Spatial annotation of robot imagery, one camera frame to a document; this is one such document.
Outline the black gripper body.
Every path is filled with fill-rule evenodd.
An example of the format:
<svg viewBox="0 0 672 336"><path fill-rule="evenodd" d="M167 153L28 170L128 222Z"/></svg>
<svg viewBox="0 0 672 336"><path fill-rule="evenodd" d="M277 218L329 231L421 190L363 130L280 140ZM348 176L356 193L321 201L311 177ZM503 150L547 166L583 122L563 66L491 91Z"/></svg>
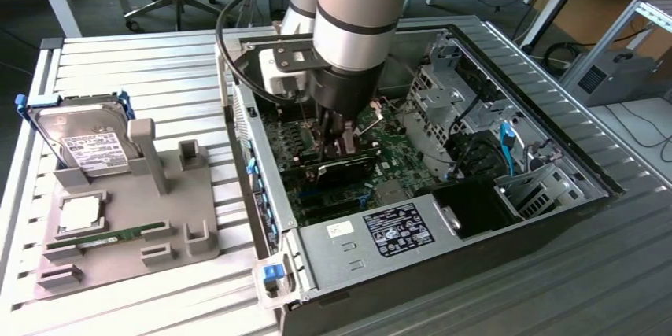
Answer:
<svg viewBox="0 0 672 336"><path fill-rule="evenodd" d="M321 68L311 71L309 93L316 103L344 120L356 120L383 74L384 63L363 71Z"/></svg>

